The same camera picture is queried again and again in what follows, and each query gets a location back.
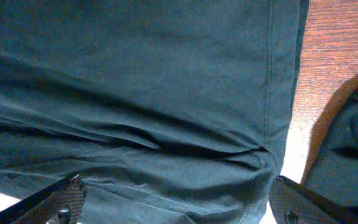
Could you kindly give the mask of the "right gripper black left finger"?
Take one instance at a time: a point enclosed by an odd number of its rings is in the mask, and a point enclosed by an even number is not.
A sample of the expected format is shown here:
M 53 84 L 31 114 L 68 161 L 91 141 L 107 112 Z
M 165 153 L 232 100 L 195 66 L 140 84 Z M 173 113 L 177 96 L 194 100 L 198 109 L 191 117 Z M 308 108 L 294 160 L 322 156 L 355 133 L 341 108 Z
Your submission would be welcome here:
M 87 197 L 78 174 L 68 176 L 0 212 L 0 224 L 77 224 Z

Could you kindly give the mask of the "dark green t-shirt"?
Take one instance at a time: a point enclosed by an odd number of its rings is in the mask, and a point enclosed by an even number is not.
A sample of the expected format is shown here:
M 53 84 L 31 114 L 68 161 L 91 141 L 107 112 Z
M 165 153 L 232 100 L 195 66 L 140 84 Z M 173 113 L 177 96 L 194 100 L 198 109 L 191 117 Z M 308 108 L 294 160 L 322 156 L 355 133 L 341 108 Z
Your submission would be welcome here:
M 70 174 L 82 223 L 258 223 L 308 1 L 0 1 L 0 193 Z

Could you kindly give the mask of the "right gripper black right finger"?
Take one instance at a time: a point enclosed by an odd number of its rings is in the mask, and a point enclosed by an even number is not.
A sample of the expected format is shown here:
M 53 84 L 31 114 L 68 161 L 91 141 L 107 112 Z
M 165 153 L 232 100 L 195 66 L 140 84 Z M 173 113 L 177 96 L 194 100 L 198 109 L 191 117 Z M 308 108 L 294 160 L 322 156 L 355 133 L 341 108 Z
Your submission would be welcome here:
M 278 224 L 358 224 L 358 207 L 343 207 L 279 175 L 269 204 Z

